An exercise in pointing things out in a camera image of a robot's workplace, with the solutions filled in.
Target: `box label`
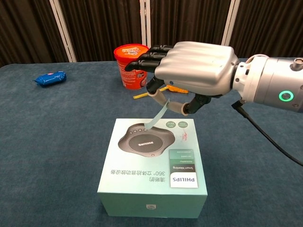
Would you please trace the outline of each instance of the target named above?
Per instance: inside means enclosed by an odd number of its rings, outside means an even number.
[[[127,177],[134,179],[140,177],[150,182],[164,183],[166,182],[167,173],[165,171],[142,171],[142,170],[125,170],[125,169],[112,169],[111,175],[119,175],[120,177]]]
[[[193,150],[169,150],[169,164],[171,188],[198,188]]]

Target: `orange cup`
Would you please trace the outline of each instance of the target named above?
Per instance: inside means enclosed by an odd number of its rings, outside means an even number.
[[[122,83],[127,89],[137,90],[146,85],[147,72],[142,70],[126,72],[124,68],[131,61],[135,61],[141,54],[146,53],[148,49],[147,46],[141,44],[127,44],[119,46],[114,50]]]

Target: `blue packet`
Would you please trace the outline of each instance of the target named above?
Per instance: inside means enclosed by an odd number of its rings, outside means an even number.
[[[64,81],[66,81],[66,73],[63,71],[44,74],[34,80],[34,82],[42,87],[62,83]]]

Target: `speakerphone image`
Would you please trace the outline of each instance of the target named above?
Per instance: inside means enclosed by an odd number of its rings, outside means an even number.
[[[127,129],[118,146],[125,152],[155,157],[161,155],[175,140],[174,134],[169,130],[157,127],[147,130],[143,123],[139,123]]]

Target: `teal box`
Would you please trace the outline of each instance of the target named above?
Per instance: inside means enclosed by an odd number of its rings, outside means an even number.
[[[197,218],[207,198],[193,119],[116,119],[98,194],[109,216]]]

